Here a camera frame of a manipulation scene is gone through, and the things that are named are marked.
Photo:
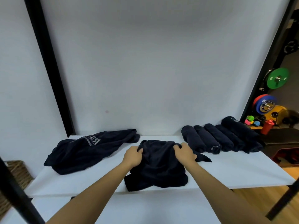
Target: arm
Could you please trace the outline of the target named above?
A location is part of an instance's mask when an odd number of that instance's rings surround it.
[[[271,223],[260,212],[253,209],[246,201],[199,166],[195,162],[196,155],[186,143],[182,143],[181,149],[177,145],[173,148],[176,158],[192,175],[222,224]]]
[[[47,224],[94,224],[125,175],[142,159],[143,149],[130,147],[123,161],[63,206]]]

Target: white wall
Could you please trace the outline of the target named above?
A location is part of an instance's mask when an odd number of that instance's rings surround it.
[[[77,134],[240,118],[289,0],[41,0]]]
[[[0,4],[0,156],[23,160],[35,177],[66,139],[24,0]]]

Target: white table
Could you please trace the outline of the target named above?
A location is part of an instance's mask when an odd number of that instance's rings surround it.
[[[70,136],[69,139],[78,139],[81,136]],[[45,167],[36,179],[26,188],[25,192],[30,197],[41,196],[76,196],[88,186],[118,165],[125,151],[133,145],[139,145],[142,140],[163,140],[183,142],[182,136],[141,136],[139,142],[135,144],[123,144],[110,157],[103,159],[95,166],[84,171],[59,175],[51,167]],[[204,153],[212,162],[200,162],[199,164],[221,181],[228,188],[252,188],[291,185],[294,179],[282,168],[269,159],[264,153],[246,154],[240,152],[221,152],[218,155]],[[162,189],[156,186],[149,187],[142,191],[135,192],[140,194],[144,191],[169,190],[169,189],[197,189],[198,186],[194,179],[188,175],[188,183],[182,187]],[[124,181],[117,188],[117,194],[129,193]]]
[[[71,197],[34,198],[32,203],[47,222]],[[1,224],[26,224],[14,208]],[[220,224],[201,190],[149,191],[143,194],[114,194],[96,224]]]

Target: red shaker bottle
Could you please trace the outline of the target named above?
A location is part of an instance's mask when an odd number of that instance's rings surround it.
[[[261,129],[261,134],[264,134],[264,135],[266,135],[266,134],[268,134],[269,133],[269,131],[272,129],[272,127],[274,126],[275,124],[274,124],[274,122],[273,122],[273,120],[267,120],[265,123],[264,123],[264,126],[263,126],[263,128]]]

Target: weight plate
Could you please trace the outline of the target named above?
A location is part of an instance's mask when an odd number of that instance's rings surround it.
[[[276,105],[270,112],[264,115],[267,120],[271,119],[276,121],[275,113],[279,113],[282,109],[286,109],[286,108],[284,106]]]
[[[277,89],[283,86],[289,78],[289,70],[287,68],[278,68],[272,71],[267,79],[267,86],[270,89]]]
[[[267,96],[267,94],[262,94],[262,95],[259,95],[257,98],[255,98],[254,101],[253,101],[252,107],[254,107],[254,105],[256,104],[256,102],[257,102],[260,98],[262,98],[262,97],[264,97],[264,96]]]
[[[259,114],[268,113],[275,107],[276,103],[277,101],[274,96],[271,95],[264,96],[256,102],[256,111]]]

